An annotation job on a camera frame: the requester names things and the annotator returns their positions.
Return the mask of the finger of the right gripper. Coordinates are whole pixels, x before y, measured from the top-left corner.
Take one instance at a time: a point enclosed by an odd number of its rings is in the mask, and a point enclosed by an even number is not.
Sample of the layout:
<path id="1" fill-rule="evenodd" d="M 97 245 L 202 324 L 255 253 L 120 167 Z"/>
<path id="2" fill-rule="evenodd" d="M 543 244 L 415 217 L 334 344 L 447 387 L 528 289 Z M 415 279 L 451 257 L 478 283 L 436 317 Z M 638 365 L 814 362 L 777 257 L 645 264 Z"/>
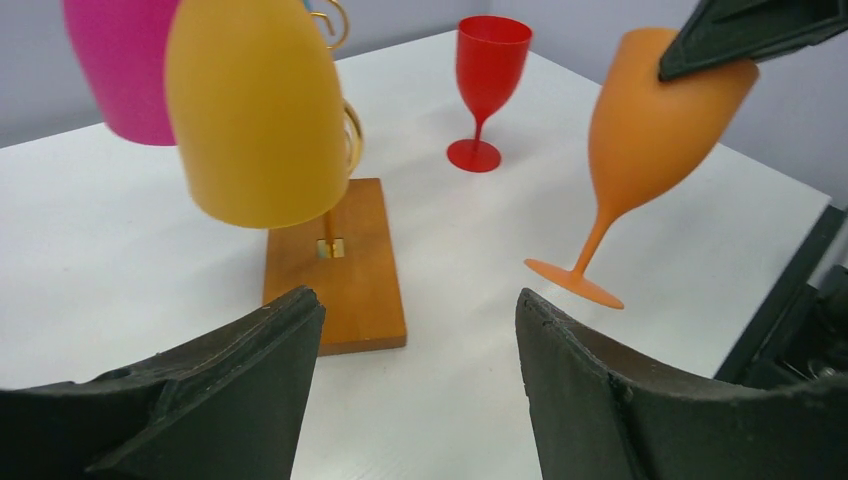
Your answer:
<path id="1" fill-rule="evenodd" d="M 768 61 L 846 30 L 847 0 L 702 0 L 659 60 L 658 78 Z"/>

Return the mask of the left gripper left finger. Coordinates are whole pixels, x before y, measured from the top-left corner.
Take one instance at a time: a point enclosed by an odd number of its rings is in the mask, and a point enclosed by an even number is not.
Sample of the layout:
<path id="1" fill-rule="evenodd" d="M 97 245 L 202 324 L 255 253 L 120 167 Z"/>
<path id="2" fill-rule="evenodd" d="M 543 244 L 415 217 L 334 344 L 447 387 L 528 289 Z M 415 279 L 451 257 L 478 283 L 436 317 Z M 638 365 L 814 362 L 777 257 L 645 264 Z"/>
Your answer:
<path id="1" fill-rule="evenodd" d="M 1 394 L 5 479 L 287 479 L 325 309 L 298 287 L 86 383 Z"/>

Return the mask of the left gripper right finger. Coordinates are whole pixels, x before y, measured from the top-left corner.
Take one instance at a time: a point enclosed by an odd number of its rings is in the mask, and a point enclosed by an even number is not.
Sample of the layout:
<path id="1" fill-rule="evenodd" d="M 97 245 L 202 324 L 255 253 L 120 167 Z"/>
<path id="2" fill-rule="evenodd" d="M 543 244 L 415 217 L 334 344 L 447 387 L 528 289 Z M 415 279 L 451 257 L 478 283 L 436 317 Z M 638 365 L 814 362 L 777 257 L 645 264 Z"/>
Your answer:
<path id="1" fill-rule="evenodd" d="M 843 479 L 847 379 L 772 390 L 664 364 L 531 289 L 515 311 L 546 479 Z"/>

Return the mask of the orange wine glass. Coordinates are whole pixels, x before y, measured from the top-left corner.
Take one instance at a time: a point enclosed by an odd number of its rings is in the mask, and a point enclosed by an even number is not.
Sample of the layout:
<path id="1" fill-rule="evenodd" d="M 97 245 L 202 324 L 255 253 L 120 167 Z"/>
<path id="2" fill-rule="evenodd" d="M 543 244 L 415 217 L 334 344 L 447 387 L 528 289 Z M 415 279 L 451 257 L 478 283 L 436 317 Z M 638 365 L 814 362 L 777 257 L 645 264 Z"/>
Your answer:
<path id="1" fill-rule="evenodd" d="M 759 78 L 758 66 L 742 59 L 662 81 L 660 59 L 676 35 L 647 27 L 620 39 L 588 135 L 594 225 L 572 269 L 525 262 L 545 279 L 613 309 L 622 302 L 585 277 L 604 235 L 621 216 L 666 193 L 701 164 Z"/>

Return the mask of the red wine glass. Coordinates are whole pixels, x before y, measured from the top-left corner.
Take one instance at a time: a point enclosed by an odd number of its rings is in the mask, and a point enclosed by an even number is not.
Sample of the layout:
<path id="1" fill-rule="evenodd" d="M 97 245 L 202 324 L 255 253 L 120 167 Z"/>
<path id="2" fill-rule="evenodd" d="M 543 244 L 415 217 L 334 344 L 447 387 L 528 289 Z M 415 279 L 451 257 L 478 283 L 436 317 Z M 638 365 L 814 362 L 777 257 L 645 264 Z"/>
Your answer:
<path id="1" fill-rule="evenodd" d="M 476 15 L 458 23 L 456 81 L 475 130 L 471 139 L 457 140 L 447 148 L 456 167 L 484 173 L 500 165 L 500 152 L 482 139 L 483 126 L 515 92 L 532 39 L 529 26 L 507 17 Z"/>

